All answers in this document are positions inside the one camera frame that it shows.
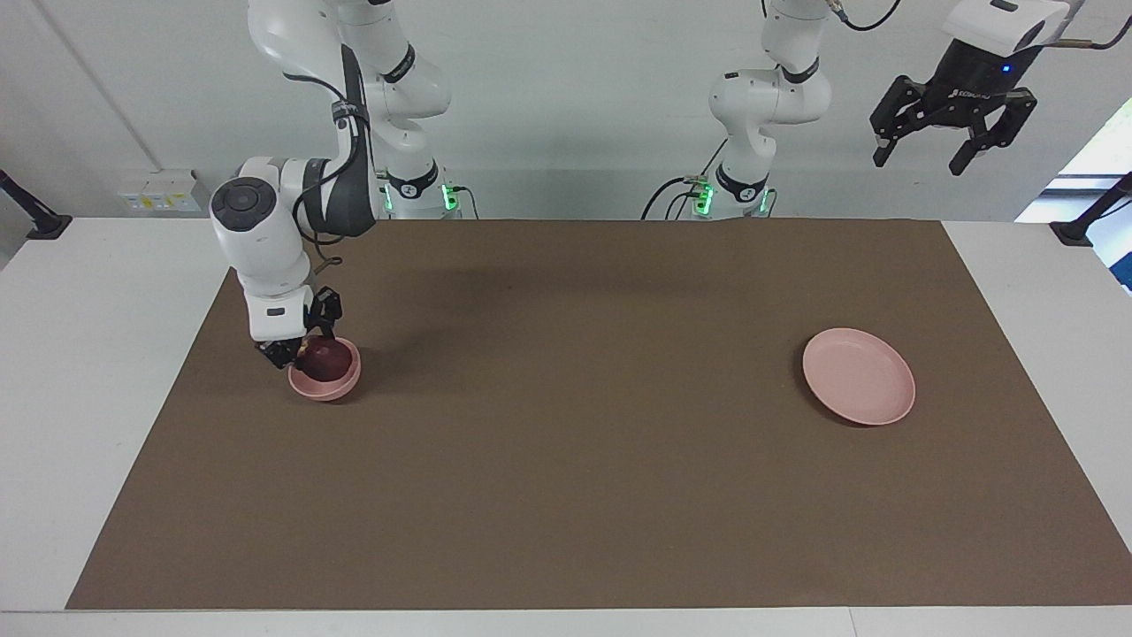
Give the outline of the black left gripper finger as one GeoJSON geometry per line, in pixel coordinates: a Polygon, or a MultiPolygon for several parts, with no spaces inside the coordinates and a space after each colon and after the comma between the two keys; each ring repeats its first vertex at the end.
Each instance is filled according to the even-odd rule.
{"type": "Polygon", "coordinates": [[[878,105],[871,114],[871,124],[876,137],[874,165],[885,166],[895,145],[909,134],[921,132],[926,128],[927,112],[923,98],[929,85],[917,83],[908,76],[894,78],[878,105]]]}
{"type": "Polygon", "coordinates": [[[998,107],[974,106],[968,113],[968,139],[960,145],[949,163],[953,177],[961,177],[968,165],[980,154],[995,148],[1007,148],[1014,143],[1026,121],[1036,107],[1035,94],[1029,88],[1007,92],[1001,105],[998,120],[988,127],[986,114],[998,107]]]}

